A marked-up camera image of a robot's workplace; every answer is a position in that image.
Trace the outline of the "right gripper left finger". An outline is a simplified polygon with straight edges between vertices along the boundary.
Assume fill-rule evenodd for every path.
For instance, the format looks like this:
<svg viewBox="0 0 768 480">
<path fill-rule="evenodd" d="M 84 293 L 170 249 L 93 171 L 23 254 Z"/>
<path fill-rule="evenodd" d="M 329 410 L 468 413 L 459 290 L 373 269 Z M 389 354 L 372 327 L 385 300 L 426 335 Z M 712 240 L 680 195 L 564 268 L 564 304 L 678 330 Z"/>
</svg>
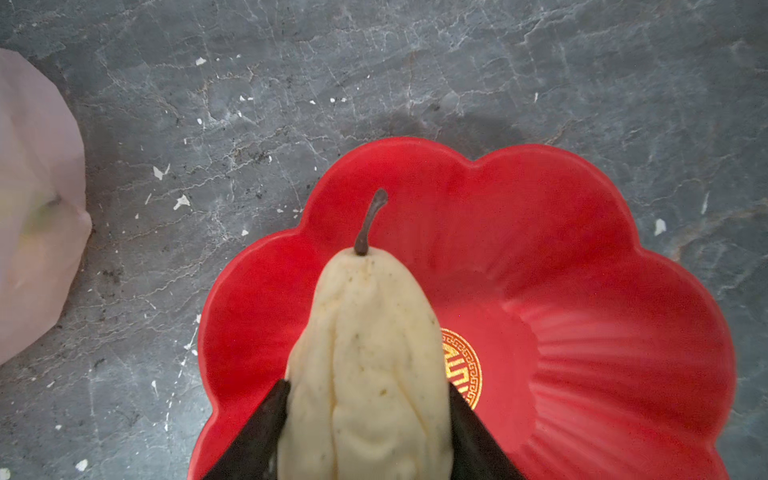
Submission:
<svg viewBox="0 0 768 480">
<path fill-rule="evenodd" d="M 205 480 L 278 478 L 277 447 L 287 419 L 290 387 L 284 379 L 274 384 Z"/>
</svg>

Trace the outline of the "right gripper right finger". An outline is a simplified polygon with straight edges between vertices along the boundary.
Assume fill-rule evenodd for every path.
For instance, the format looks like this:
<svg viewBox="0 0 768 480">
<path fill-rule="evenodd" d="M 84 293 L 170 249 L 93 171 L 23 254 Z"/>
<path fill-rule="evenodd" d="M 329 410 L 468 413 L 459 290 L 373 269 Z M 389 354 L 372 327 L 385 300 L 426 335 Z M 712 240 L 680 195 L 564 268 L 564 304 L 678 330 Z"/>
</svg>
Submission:
<svg viewBox="0 0 768 480">
<path fill-rule="evenodd" d="M 525 480 L 452 384 L 449 385 L 453 442 L 452 480 Z"/>
</svg>

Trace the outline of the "pink plastic fruit-print bag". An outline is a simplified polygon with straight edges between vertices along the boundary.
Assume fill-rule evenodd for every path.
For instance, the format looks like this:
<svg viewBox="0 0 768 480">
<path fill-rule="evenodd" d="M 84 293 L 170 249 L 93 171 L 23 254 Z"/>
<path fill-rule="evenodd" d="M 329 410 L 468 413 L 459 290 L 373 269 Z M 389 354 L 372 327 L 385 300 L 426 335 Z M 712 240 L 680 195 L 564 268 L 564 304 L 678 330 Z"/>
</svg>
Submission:
<svg viewBox="0 0 768 480">
<path fill-rule="evenodd" d="M 57 87 L 1 52 L 1 359 L 59 320 L 92 220 L 84 144 Z"/>
</svg>

